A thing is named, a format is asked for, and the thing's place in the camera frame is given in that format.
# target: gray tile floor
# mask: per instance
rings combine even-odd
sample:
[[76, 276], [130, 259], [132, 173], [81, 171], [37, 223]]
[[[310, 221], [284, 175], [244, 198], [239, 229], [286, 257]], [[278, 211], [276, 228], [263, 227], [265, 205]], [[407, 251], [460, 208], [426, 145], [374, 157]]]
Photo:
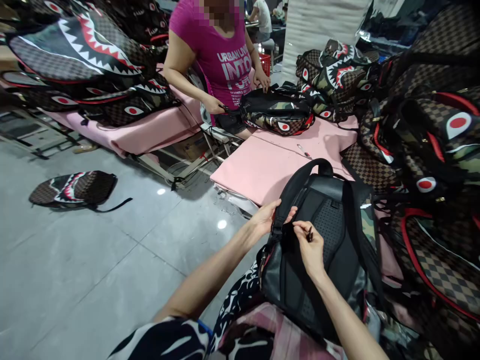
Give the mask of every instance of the gray tile floor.
[[[207, 176], [171, 192], [162, 179], [103, 149], [32, 161], [0, 143], [0, 169], [0, 359], [106, 359], [246, 222]], [[105, 208], [133, 201], [106, 214], [28, 202], [46, 179], [90, 170], [118, 176]], [[262, 240], [205, 310], [206, 324], [215, 323]]]

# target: red basket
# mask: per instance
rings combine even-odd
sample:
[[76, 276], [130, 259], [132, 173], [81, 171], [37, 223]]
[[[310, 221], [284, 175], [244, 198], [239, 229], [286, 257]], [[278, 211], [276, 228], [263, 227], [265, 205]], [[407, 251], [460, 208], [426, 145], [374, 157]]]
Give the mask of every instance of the red basket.
[[261, 61], [261, 68], [265, 75], [270, 76], [270, 55], [267, 54], [259, 54], [260, 61]]

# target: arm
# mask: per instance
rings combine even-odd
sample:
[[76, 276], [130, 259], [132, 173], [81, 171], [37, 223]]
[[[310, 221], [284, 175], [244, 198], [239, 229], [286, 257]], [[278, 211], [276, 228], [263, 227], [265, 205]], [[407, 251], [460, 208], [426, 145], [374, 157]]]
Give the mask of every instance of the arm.
[[259, 13], [259, 8], [258, 7], [253, 7], [253, 11], [251, 12], [250, 17], [248, 18], [248, 21], [250, 23], [253, 22], [258, 13]]
[[261, 84], [261, 87], [263, 88], [263, 92], [266, 93], [269, 89], [271, 80], [269, 76], [265, 75], [264, 70], [262, 69], [262, 62], [260, 61], [259, 52], [257, 51], [257, 49], [255, 49], [255, 46], [252, 40], [250, 39], [247, 29], [245, 29], [245, 43], [246, 43], [246, 48], [250, 53], [252, 66], [255, 69], [255, 75], [253, 76], [253, 84], [257, 88]]
[[[306, 272], [320, 293], [346, 356], [350, 360], [388, 360], [383, 349], [327, 275], [323, 263], [324, 239], [309, 221], [295, 221], [293, 226], [300, 242], [301, 258]], [[306, 237], [310, 229], [313, 232], [312, 242], [308, 242]]]
[[[198, 319], [245, 254], [270, 232], [274, 211], [280, 202], [277, 200], [260, 208], [227, 245], [185, 279], [153, 321], [160, 322], [167, 316]], [[296, 211], [293, 207], [286, 222], [292, 220]]]
[[190, 46], [172, 30], [168, 32], [168, 40], [168, 52], [166, 53], [165, 64], [163, 65], [163, 75], [168, 83], [185, 95], [202, 102], [210, 114], [223, 113], [224, 110], [219, 107], [219, 105], [223, 105], [223, 103], [205, 91], [200, 90], [184, 76], [196, 58], [196, 54]]

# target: pink t-shirt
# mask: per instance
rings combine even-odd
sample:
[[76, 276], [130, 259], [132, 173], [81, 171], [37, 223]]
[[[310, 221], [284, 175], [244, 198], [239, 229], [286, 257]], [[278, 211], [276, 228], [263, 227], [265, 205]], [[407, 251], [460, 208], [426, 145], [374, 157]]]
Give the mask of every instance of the pink t-shirt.
[[196, 53], [208, 82], [208, 93], [231, 109], [238, 108], [243, 94], [251, 90], [252, 68], [245, 42], [244, 15], [236, 8], [235, 35], [226, 38], [210, 26], [199, 0], [180, 0], [170, 18], [170, 30]]

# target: person's left hand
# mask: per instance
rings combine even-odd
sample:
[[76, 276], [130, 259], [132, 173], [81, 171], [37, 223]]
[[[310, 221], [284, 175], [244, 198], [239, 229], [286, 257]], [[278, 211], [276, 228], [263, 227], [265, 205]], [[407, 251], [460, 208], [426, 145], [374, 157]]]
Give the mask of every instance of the person's left hand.
[[[257, 232], [260, 237], [265, 234], [268, 234], [272, 229], [272, 223], [274, 221], [275, 209], [280, 205], [282, 199], [278, 199], [274, 202], [269, 203], [268, 205], [262, 206], [255, 215], [251, 217], [249, 222], [252, 224], [254, 231]], [[288, 217], [286, 218], [284, 224], [292, 221], [293, 217], [297, 213], [298, 208], [292, 206]]]
[[270, 82], [270, 78], [265, 75], [262, 68], [255, 70], [255, 75], [253, 75], [253, 85], [255, 85], [256, 88], [261, 85], [263, 92], [266, 93], [269, 90]]

